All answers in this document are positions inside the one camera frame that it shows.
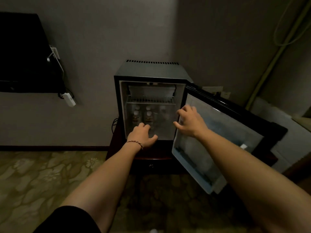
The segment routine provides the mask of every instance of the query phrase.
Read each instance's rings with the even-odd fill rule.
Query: white cable
[[[277,31],[278,31],[279,25],[280,25],[280,23],[281,23],[281,21],[282,21],[284,15],[285,15],[287,9],[289,8],[289,6],[290,6],[290,4],[291,4],[292,2],[293,2],[293,0],[290,0],[290,1],[288,2],[288,4],[287,4],[287,6],[286,6],[286,8],[285,8],[285,10],[284,10],[284,12],[283,12],[283,14],[281,15],[281,17],[280,17],[280,19],[279,19],[279,22],[277,23],[277,26],[276,26],[276,28],[275,28],[275,30],[274,30],[274,33],[273,33],[273,42],[274,42],[274,44],[275,44],[276,46],[287,46],[287,45],[290,45],[290,44],[296,42],[298,39],[300,39],[300,38],[302,37],[302,35],[305,33],[305,31],[307,31],[307,29],[311,26],[311,21],[310,21],[310,22],[307,24],[307,26],[305,27],[305,29],[304,29],[294,40],[292,40],[292,41],[289,42],[289,43],[281,44],[281,43],[278,43],[278,42],[277,42],[276,34],[277,34]]]
[[[64,75],[65,75],[64,69],[63,69],[63,67],[61,66],[60,62],[58,61],[58,59],[57,59],[57,57],[56,57],[56,55],[55,55],[55,53],[54,53],[54,51],[53,51],[53,49],[52,49],[51,46],[50,46],[50,48],[51,48],[52,53],[49,55],[48,58],[50,58],[50,56],[51,56],[52,54],[54,55],[54,57],[55,57],[55,59],[57,60],[57,62],[58,62],[58,64],[59,64],[60,68],[62,69],[62,72],[63,72],[63,79],[64,79]]]

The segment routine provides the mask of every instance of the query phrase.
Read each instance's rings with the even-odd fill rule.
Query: person's left hand
[[[158,136],[154,135],[152,138],[149,138],[149,129],[150,125],[140,123],[138,126],[134,127],[133,131],[128,135],[127,141],[138,141],[142,144],[143,148],[152,146],[157,141]]]

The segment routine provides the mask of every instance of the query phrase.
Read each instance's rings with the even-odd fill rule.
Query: braided bracelet
[[[139,143],[138,141],[127,141],[127,142],[136,142],[136,143],[140,144],[140,146],[142,147],[142,144]]]

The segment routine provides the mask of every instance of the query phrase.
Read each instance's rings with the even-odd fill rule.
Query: mini fridge
[[[282,139],[287,129],[196,86],[177,62],[127,60],[115,74],[119,121],[125,141],[140,122],[149,124],[155,146],[170,144],[172,154],[207,192],[219,193],[226,180],[204,147],[173,125],[176,111],[195,106],[208,128],[260,158]]]

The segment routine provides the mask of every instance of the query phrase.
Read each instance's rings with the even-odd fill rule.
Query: floral carpet
[[[105,157],[0,152],[0,232],[33,232]],[[229,200],[206,194],[189,175],[130,175],[110,232],[248,232],[249,215]]]

